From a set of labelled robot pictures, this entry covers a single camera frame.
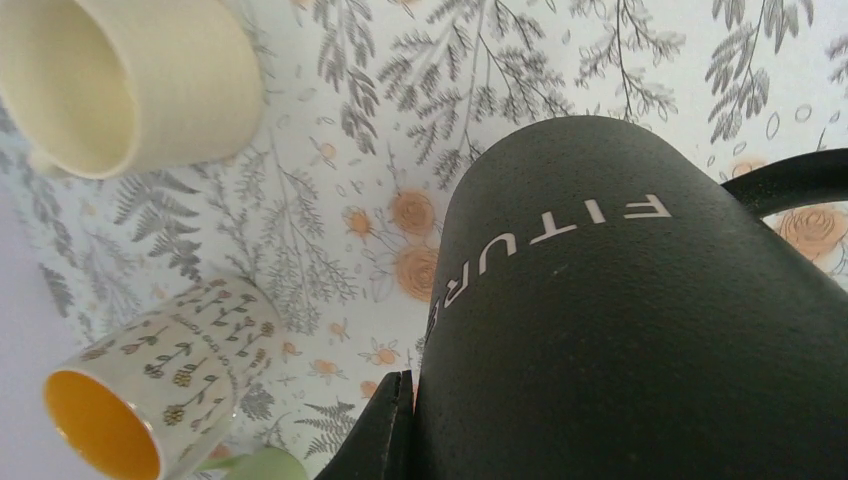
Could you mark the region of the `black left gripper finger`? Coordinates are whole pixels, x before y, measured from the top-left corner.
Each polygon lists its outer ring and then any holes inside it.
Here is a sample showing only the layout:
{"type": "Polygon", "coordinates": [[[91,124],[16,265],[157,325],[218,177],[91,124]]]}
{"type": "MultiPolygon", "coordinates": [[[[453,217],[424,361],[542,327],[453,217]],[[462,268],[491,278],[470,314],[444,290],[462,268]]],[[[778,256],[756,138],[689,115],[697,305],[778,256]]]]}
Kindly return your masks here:
{"type": "Polygon", "coordinates": [[[316,480],[404,480],[414,419],[412,373],[387,374],[316,480]]]}

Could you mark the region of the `light green mug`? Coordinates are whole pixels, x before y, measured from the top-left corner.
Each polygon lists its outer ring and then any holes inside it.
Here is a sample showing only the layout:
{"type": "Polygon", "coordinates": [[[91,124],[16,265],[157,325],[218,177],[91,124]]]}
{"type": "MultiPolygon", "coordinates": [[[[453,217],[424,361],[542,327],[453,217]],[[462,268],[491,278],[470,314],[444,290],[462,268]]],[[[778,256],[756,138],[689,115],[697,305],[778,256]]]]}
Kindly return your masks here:
{"type": "Polygon", "coordinates": [[[308,480],[297,458],[276,447],[264,447],[251,454],[204,461],[197,472],[225,472],[224,480],[308,480]]]}

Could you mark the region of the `floral patterned white mug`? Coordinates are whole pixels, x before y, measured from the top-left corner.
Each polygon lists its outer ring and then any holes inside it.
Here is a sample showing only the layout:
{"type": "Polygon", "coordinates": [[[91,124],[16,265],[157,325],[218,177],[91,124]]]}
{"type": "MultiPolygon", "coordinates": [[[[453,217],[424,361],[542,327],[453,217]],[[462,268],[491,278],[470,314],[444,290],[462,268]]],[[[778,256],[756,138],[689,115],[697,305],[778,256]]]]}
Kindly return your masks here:
{"type": "Polygon", "coordinates": [[[53,371],[43,387],[67,444],[110,479],[183,479],[224,440],[277,360],[281,319],[246,279],[196,284],[53,371]]]}

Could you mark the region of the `black mug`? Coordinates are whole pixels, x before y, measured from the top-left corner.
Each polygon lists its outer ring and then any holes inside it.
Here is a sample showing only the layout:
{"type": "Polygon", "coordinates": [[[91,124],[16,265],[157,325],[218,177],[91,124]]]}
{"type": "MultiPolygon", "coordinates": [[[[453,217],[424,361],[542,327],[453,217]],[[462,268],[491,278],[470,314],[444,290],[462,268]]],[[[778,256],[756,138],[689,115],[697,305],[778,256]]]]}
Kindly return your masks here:
{"type": "Polygon", "coordinates": [[[847,294],[764,217],[847,152],[725,184],[654,133],[542,121],[447,210],[413,479],[843,479],[847,294]]]}

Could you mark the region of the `cream white mug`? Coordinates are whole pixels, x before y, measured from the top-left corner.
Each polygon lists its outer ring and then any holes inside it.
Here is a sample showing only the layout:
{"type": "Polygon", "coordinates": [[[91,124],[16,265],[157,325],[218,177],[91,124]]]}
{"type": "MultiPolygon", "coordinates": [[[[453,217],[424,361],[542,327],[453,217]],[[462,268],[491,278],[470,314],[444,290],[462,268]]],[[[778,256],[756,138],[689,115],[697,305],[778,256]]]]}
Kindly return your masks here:
{"type": "Polygon", "coordinates": [[[225,1],[1,5],[1,97],[39,174],[102,180],[234,155],[263,94],[225,1]]]}

